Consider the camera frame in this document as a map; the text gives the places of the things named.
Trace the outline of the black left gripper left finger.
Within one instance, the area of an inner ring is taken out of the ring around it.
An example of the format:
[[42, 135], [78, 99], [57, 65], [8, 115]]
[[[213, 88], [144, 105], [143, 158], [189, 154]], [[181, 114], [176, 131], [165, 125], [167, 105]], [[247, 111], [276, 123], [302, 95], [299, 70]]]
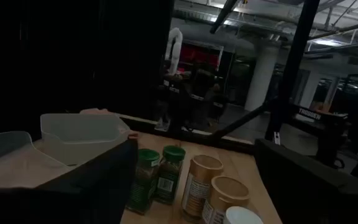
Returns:
[[39, 187], [0, 189], [0, 223], [119, 223], [137, 156], [130, 139]]

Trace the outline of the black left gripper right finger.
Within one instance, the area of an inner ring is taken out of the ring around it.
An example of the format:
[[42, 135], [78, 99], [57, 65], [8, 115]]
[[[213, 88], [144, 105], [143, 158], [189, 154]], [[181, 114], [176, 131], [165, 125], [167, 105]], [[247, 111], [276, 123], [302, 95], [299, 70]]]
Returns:
[[283, 223], [358, 223], [358, 178], [264, 139], [254, 146]]

